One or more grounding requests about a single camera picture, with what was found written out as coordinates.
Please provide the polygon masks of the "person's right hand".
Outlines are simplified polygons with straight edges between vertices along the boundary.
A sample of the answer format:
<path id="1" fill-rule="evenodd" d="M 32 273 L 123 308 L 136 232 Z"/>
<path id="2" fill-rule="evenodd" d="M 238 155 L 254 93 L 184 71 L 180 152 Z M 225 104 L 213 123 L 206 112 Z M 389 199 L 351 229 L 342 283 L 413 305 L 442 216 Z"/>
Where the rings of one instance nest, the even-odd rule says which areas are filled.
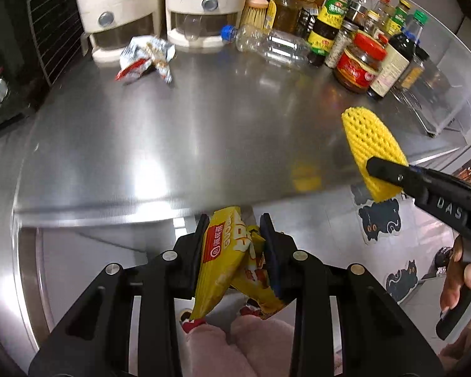
<path id="1" fill-rule="evenodd" d="M 459 303 L 460 289 L 466 285 L 471 290 L 471 263 L 462 261 L 462 236 L 457 236 L 453 244 L 453 254 L 447 267 L 447 275 L 441 291 L 440 307 L 442 311 L 455 308 Z"/>

